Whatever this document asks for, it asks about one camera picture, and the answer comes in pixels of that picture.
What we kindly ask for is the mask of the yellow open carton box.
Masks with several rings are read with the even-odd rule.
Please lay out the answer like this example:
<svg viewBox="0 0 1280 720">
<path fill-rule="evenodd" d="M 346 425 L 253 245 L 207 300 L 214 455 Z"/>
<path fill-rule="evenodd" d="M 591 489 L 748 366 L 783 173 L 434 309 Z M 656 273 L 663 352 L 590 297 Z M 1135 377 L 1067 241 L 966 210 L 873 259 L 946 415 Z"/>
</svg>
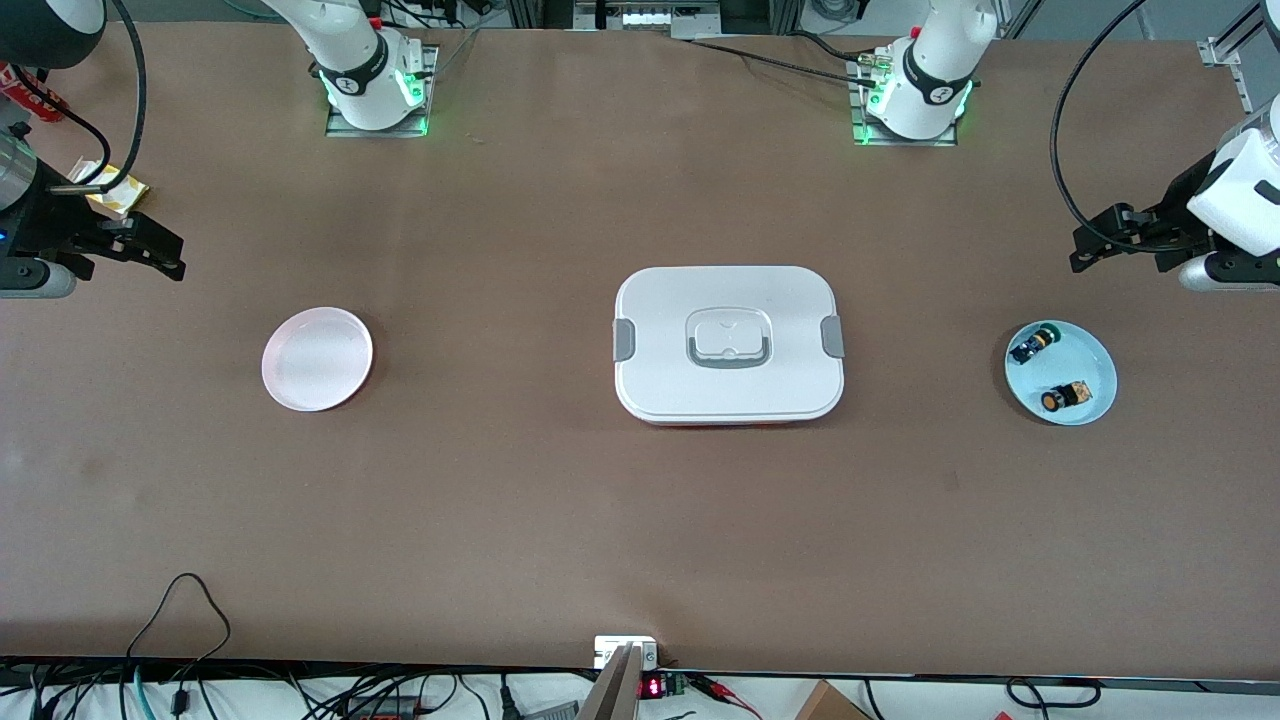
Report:
<svg viewBox="0 0 1280 720">
<path fill-rule="evenodd" d="M 119 169 L 110 163 L 105 164 L 100 170 L 93 170 L 97 165 L 100 163 L 81 158 L 70 169 L 69 179 L 77 184 L 102 186 L 109 184 L 120 174 Z M 127 176 L 109 192 L 88 193 L 86 197 L 115 215 L 125 215 L 137 209 L 150 190 L 151 187 L 145 182 L 133 176 Z"/>
</svg>

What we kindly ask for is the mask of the light blue round plate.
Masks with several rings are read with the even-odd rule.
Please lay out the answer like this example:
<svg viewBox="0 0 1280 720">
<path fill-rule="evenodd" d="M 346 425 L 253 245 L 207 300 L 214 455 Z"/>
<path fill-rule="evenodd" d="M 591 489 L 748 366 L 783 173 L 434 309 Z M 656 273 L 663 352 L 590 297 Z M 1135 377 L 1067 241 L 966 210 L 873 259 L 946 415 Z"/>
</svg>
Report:
<svg viewBox="0 0 1280 720">
<path fill-rule="evenodd" d="M 1052 323 L 1061 331 L 1061 340 L 1037 354 L 1028 364 L 1018 365 L 1009 350 L 1028 337 L 1041 323 Z M 1088 331 L 1070 322 L 1033 322 L 1016 331 L 1007 342 L 1004 356 L 1007 389 L 1032 416 L 1061 427 L 1083 427 L 1100 420 L 1114 405 L 1119 393 L 1116 365 L 1108 350 Z M 1085 382 L 1092 400 L 1060 413 L 1047 413 L 1041 395 L 1051 387 L 1074 380 Z"/>
</svg>

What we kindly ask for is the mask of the red drink can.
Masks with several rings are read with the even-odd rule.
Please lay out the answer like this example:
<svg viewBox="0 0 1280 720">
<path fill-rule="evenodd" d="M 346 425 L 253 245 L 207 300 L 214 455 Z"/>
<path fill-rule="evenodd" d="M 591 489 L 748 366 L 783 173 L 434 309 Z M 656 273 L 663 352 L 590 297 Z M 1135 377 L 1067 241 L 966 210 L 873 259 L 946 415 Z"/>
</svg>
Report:
<svg viewBox="0 0 1280 720">
<path fill-rule="evenodd" d="M 55 105 L 61 97 L 35 73 L 8 61 L 0 61 L 0 97 L 28 111 L 41 122 L 58 123 L 67 114 Z"/>
</svg>

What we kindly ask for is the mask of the pink round plate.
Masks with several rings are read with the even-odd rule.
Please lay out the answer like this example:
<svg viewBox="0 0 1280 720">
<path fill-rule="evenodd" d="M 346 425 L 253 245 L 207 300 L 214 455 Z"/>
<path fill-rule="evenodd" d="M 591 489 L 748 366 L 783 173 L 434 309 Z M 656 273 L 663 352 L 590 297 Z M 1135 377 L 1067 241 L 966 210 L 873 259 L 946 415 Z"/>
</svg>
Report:
<svg viewBox="0 0 1280 720">
<path fill-rule="evenodd" d="M 297 413 L 323 413 L 367 382 L 375 346 L 367 325 L 340 307 L 311 307 L 283 322 L 268 340 L 260 375 L 269 396 Z"/>
</svg>

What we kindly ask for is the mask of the white lidded lunch box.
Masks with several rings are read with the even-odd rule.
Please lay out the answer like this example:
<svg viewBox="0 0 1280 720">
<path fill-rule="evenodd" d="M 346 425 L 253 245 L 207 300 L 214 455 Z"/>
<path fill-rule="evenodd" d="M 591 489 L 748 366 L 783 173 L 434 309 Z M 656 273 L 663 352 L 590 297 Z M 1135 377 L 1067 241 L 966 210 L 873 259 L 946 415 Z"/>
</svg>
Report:
<svg viewBox="0 0 1280 720">
<path fill-rule="evenodd" d="M 614 392 L 654 425 L 824 416 L 845 387 L 835 292 L 804 266 L 652 266 L 614 300 Z"/>
</svg>

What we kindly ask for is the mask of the grey metal equipment rack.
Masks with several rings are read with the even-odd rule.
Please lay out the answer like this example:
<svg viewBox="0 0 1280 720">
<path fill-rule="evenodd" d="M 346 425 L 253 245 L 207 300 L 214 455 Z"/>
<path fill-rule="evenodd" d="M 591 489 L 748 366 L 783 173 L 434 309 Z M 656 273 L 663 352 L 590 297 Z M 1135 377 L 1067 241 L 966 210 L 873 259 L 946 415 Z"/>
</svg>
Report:
<svg viewBox="0 0 1280 720">
<path fill-rule="evenodd" d="M 721 35 L 719 0 L 573 0 L 571 29 L 649 31 L 671 38 Z"/>
</svg>

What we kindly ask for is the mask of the brown cardboard box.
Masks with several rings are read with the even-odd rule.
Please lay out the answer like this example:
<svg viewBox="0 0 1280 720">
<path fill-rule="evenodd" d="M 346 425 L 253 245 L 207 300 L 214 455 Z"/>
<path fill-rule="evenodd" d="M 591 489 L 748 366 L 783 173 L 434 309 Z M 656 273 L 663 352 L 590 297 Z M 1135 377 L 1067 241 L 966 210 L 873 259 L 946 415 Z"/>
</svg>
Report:
<svg viewBox="0 0 1280 720">
<path fill-rule="evenodd" d="M 876 720 L 827 680 L 818 680 L 794 720 Z"/>
</svg>

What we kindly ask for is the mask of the red black clip leads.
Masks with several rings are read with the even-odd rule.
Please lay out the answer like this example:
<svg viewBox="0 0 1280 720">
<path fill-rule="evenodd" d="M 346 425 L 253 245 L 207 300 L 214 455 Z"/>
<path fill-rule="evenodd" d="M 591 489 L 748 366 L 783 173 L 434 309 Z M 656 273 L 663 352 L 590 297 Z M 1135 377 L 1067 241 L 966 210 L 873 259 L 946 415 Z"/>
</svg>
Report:
<svg viewBox="0 0 1280 720">
<path fill-rule="evenodd" d="M 709 700 L 713 700 L 722 705 L 728 705 L 735 708 L 740 708 L 748 714 L 754 720 L 765 720 L 751 705 L 741 700 L 733 691 L 727 685 L 710 679 L 709 676 L 700 673 L 687 673 L 685 675 L 687 684 L 696 692 L 704 694 Z"/>
</svg>

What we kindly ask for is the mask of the small white device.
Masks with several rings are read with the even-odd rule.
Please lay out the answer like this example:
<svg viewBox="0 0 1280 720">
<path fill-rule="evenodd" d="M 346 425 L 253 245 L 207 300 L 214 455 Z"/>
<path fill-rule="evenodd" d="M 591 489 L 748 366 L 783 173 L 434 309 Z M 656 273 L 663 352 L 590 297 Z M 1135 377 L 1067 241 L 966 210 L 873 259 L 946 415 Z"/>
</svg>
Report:
<svg viewBox="0 0 1280 720">
<path fill-rule="evenodd" d="M 604 634 L 595 635 L 593 644 L 593 665 L 595 670 L 603 670 L 617 650 L 626 650 L 630 646 L 641 648 L 641 665 L 644 671 L 653 671 L 659 665 L 659 644 L 650 635 L 625 635 Z"/>
</svg>

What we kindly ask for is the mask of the green push button switch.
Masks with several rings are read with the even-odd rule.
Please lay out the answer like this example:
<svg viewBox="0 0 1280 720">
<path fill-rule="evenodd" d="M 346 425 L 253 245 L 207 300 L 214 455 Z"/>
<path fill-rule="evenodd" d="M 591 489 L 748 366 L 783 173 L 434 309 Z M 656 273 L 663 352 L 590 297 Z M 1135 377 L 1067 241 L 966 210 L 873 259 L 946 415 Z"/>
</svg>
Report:
<svg viewBox="0 0 1280 720">
<path fill-rule="evenodd" d="M 1014 345 L 1007 356 L 1018 365 L 1028 364 L 1037 354 L 1061 340 L 1061 331 L 1052 323 L 1041 323 L 1020 343 Z"/>
</svg>

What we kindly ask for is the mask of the aluminium profile bracket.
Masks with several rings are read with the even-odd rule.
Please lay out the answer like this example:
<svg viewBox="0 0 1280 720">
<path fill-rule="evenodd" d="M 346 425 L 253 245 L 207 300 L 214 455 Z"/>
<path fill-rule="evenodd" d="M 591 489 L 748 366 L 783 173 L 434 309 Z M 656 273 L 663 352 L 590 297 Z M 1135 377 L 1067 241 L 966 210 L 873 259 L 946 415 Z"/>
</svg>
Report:
<svg viewBox="0 0 1280 720">
<path fill-rule="evenodd" d="M 1245 0 L 1243 10 L 1197 47 L 1204 67 L 1230 72 L 1244 111 L 1280 96 L 1280 0 Z"/>
</svg>

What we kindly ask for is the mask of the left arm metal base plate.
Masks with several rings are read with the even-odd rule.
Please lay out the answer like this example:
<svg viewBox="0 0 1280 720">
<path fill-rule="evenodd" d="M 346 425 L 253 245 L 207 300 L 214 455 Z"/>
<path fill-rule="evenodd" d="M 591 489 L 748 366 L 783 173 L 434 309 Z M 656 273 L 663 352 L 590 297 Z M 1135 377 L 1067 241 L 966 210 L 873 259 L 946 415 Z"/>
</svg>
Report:
<svg viewBox="0 0 1280 720">
<path fill-rule="evenodd" d="M 852 137 L 864 146 L 954 146 L 973 82 L 922 87 L 900 77 L 892 56 L 861 54 L 846 63 Z"/>
</svg>

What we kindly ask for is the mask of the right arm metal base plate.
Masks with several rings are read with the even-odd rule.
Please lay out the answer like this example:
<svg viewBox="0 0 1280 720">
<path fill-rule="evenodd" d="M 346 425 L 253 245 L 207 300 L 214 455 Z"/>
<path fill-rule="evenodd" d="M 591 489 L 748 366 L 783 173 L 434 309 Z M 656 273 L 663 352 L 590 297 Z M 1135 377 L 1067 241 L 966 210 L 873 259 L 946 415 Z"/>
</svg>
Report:
<svg viewBox="0 0 1280 720">
<path fill-rule="evenodd" d="M 401 94 L 412 105 L 410 113 L 394 126 L 384 129 L 360 129 L 352 126 L 335 106 L 330 105 L 326 115 L 325 136 L 330 138 L 419 138 L 430 131 L 430 110 L 435 69 L 439 59 L 439 46 L 426 45 L 419 51 L 419 64 L 422 67 L 411 76 L 396 72 Z"/>
</svg>

